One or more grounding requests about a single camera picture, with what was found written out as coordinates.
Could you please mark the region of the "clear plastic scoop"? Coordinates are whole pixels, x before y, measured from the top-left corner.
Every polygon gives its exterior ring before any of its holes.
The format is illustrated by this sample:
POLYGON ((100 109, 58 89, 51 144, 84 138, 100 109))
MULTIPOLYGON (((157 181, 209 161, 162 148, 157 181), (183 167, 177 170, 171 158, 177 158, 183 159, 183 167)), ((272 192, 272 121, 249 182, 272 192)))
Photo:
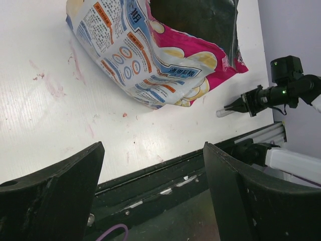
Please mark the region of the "clear plastic scoop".
POLYGON ((225 116, 230 115, 234 112, 235 111, 233 111, 233 110, 226 110, 223 108, 223 109, 216 111, 216 115, 217 115, 217 117, 225 117, 225 116))

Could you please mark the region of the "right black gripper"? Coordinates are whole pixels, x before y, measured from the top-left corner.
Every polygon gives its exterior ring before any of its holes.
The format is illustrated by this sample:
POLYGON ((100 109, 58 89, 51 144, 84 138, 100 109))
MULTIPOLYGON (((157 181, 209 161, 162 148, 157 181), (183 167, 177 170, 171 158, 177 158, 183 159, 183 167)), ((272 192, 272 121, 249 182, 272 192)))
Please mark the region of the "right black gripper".
POLYGON ((241 94, 241 98, 236 99, 231 104, 224 106, 226 111, 235 111, 240 113, 249 113, 251 117, 265 109, 266 106, 260 103, 258 93, 263 90, 262 85, 258 85, 256 89, 241 94))

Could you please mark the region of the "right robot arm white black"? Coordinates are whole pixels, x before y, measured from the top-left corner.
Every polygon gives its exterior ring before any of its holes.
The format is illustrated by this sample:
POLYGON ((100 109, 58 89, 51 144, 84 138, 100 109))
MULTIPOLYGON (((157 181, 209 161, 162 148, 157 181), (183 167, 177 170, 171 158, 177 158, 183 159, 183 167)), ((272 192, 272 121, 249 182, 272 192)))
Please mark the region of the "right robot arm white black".
MULTIPOLYGON (((231 104, 216 112, 224 117, 234 112, 248 113, 255 117, 268 108, 279 106, 297 108, 299 100, 320 111, 320 77, 305 75, 301 60, 289 55, 270 63, 272 82, 275 86, 256 89, 241 94, 231 104)), ((256 164, 281 171, 303 181, 304 185, 320 187, 320 159, 284 149, 272 143, 255 143, 246 139, 230 148, 229 154, 246 164, 256 164)))

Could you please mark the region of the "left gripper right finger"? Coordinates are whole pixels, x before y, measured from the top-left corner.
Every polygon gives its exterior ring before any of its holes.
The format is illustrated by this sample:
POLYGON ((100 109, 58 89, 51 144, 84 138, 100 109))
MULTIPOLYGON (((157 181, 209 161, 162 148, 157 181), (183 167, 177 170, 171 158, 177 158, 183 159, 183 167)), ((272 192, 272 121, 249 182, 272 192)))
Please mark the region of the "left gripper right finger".
POLYGON ((320 189, 265 174, 213 144, 203 148, 221 240, 320 240, 320 189))

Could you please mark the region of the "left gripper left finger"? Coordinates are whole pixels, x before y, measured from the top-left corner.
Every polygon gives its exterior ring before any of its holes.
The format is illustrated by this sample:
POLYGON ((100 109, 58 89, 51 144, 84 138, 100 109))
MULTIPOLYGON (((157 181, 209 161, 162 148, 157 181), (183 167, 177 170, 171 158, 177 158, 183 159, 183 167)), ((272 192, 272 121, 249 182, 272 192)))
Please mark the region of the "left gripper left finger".
POLYGON ((104 159, 101 142, 1 184, 1 240, 83 240, 104 159))

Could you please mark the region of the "aluminium frame rail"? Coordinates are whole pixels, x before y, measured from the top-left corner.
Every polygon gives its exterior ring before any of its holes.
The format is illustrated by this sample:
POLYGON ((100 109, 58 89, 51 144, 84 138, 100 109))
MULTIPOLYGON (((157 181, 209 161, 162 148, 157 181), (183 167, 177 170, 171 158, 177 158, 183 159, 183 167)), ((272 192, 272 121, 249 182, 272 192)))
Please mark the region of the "aluminium frame rail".
POLYGON ((283 122, 256 129, 234 139, 234 143, 239 143, 246 139, 252 139, 253 143, 271 143, 274 145, 283 146, 286 142, 286 132, 283 122))

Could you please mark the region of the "pet food bag pink white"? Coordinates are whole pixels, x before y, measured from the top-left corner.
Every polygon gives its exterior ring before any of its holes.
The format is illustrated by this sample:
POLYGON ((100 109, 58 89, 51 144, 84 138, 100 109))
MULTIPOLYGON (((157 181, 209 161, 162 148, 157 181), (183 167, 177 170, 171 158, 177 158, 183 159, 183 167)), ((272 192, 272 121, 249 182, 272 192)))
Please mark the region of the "pet food bag pink white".
POLYGON ((66 21, 92 60, 128 96, 189 107, 247 72, 237 1, 67 1, 66 21))

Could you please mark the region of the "black mounting base rail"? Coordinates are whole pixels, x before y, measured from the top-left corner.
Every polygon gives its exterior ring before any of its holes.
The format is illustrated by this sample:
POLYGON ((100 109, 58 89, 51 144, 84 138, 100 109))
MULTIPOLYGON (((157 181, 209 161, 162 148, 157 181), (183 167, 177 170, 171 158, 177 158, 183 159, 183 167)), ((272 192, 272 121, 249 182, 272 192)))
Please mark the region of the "black mounting base rail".
POLYGON ((219 240, 203 150, 97 186, 85 240, 219 240))

